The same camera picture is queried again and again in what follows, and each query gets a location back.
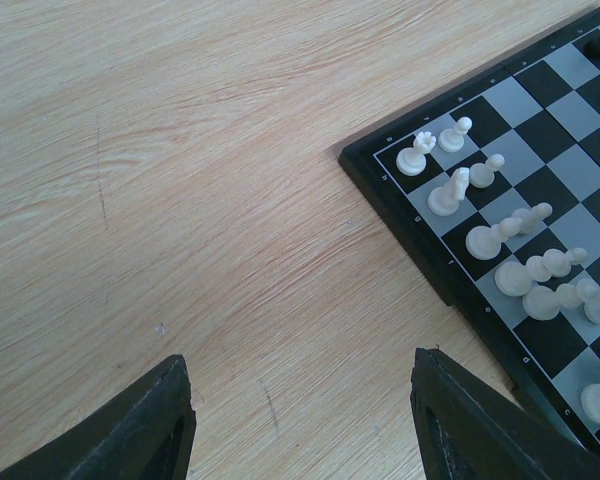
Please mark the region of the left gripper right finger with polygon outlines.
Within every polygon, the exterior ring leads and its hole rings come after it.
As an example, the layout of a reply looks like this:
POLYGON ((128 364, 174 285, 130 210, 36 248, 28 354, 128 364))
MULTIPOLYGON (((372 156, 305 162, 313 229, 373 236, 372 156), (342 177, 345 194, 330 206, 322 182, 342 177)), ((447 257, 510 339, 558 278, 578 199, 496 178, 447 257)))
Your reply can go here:
POLYGON ((415 350, 411 409, 428 479, 600 479, 600 457, 439 349, 415 350))

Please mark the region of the black magnetic chess board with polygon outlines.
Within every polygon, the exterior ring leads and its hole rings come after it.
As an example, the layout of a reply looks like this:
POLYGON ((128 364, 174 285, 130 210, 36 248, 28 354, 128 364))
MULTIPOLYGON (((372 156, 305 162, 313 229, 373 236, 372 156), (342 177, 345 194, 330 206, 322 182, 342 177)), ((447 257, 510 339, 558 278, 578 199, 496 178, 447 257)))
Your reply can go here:
POLYGON ((443 301, 472 325, 513 380, 523 408, 600 456, 600 425, 580 402, 586 386, 600 384, 600 325, 589 321, 584 305, 532 319, 520 298, 495 283, 506 262, 581 247, 588 259, 546 285, 555 290, 587 278, 600 287, 600 53, 591 49, 597 38, 600 7, 351 143, 339 162, 443 301), (473 121, 464 146, 447 153, 437 139, 464 116, 473 121), (404 175, 397 155, 422 131, 436 144, 422 173, 404 175), (494 154, 505 164, 489 187, 469 183, 450 216, 430 210, 432 190, 456 169, 494 154), (468 252, 472 228, 541 202, 553 213, 532 233, 509 238, 490 260, 468 252))

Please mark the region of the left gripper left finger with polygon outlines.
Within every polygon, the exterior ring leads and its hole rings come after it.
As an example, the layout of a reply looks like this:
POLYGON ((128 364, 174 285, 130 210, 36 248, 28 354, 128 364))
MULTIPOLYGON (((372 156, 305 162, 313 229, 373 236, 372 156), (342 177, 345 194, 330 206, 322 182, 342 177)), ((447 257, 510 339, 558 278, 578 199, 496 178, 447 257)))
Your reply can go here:
POLYGON ((171 355, 0 479, 184 479, 195 430, 186 361, 171 355))

